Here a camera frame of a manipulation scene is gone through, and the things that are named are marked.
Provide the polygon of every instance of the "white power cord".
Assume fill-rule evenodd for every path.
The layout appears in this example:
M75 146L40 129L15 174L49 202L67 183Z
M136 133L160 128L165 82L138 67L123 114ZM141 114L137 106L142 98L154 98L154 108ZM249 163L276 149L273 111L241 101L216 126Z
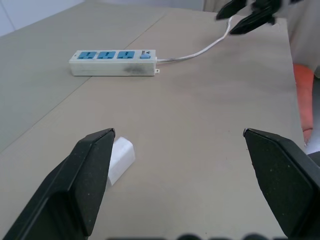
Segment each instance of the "white power cord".
M232 17L230 17L228 20L227 27L226 27L226 30L225 30L225 33L223 34L223 36L220 37L219 39L215 40L213 43L211 43L209 46L202 49L201 51L198 51L198 52L191 54L191 55L188 55L188 56L182 56L182 57L177 57L177 58L168 58L168 59L158 59L157 63L168 63L168 62L182 61L182 60L192 59L196 56L199 56L200 54L203 54L204 52L206 52L210 48L212 48L214 45L216 45L217 43L221 42L223 39L226 38L226 36L228 35L230 28L231 28L231 20L232 20Z

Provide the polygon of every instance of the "beige table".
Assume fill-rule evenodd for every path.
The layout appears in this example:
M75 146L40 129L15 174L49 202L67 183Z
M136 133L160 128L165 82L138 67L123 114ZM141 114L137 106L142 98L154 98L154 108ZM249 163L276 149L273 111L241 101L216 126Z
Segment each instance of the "beige table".
M171 9L128 49L184 56L225 28L213 13ZM76 142L110 127L132 141L136 162L105 193L91 239L283 235L242 132L304 147L286 22L158 68L154 77L91 77L0 154L0 237Z
M77 50L124 49L165 8L85 2L0 38L0 152L81 86Z

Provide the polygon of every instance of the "power strip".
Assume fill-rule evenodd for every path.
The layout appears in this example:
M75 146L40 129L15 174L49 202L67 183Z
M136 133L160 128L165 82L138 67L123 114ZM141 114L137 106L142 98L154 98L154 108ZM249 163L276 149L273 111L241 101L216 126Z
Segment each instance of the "power strip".
M78 50L69 60L74 76L154 76L156 50Z

